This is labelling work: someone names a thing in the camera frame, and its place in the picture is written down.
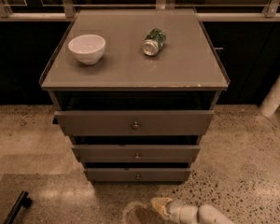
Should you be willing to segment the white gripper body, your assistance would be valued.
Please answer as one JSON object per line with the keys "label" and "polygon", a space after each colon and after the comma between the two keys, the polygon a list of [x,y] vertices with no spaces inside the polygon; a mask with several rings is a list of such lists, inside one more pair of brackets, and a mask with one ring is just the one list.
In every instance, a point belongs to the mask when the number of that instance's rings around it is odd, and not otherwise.
{"label": "white gripper body", "polygon": [[183,201],[172,200],[166,205],[168,217],[175,224],[198,224],[198,208]]}

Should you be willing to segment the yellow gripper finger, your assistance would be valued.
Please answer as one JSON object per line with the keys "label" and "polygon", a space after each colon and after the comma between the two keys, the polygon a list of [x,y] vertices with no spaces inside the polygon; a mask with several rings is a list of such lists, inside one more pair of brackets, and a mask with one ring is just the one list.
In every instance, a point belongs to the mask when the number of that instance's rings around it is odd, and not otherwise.
{"label": "yellow gripper finger", "polygon": [[155,211],[161,215],[163,218],[168,218],[169,213],[167,209],[167,205],[171,201],[171,198],[164,198],[164,197],[155,197],[151,199],[151,205],[155,209]]}

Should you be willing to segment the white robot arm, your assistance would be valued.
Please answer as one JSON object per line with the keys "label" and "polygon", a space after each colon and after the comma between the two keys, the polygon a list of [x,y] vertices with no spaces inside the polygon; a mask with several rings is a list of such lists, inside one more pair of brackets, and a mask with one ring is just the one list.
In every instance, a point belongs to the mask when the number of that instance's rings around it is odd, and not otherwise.
{"label": "white robot arm", "polygon": [[152,207],[174,224],[280,224],[280,74],[261,105],[219,105],[186,184]]}

